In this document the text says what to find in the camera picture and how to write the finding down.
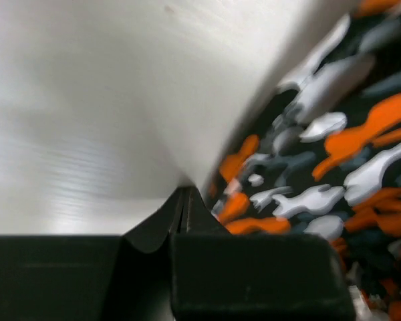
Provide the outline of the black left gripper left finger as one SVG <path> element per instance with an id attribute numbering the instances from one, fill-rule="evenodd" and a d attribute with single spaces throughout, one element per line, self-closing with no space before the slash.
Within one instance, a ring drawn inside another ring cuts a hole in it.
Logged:
<path id="1" fill-rule="evenodd" d="M 0 320 L 172 320 L 177 189 L 123 235 L 0 235 Z"/>

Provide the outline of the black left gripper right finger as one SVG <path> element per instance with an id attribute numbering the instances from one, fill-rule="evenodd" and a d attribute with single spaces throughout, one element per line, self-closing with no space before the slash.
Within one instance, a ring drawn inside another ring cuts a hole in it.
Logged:
<path id="1" fill-rule="evenodd" d="M 340 258 L 309 234 L 232 235 L 195 187 L 170 236 L 177 320 L 354 320 Z"/>

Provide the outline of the orange camouflage shorts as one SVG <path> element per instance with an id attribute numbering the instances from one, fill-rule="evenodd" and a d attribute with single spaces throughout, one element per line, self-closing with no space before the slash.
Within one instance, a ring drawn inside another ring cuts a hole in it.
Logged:
<path id="1" fill-rule="evenodd" d="M 401 320 L 401 1 L 344 14 L 219 165 L 205 196 L 228 231 L 311 233 L 373 320 Z"/>

